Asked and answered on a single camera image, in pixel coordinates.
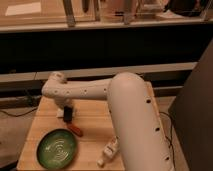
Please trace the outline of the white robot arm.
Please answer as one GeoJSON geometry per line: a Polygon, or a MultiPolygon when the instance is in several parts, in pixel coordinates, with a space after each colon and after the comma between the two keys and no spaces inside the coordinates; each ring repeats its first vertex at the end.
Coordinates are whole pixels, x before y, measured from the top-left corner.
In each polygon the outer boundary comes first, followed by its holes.
{"type": "Polygon", "coordinates": [[[73,83],[53,72],[42,94],[60,107],[70,99],[105,100],[125,171],[175,171],[159,115],[140,76],[123,72],[110,79],[73,83]]]}

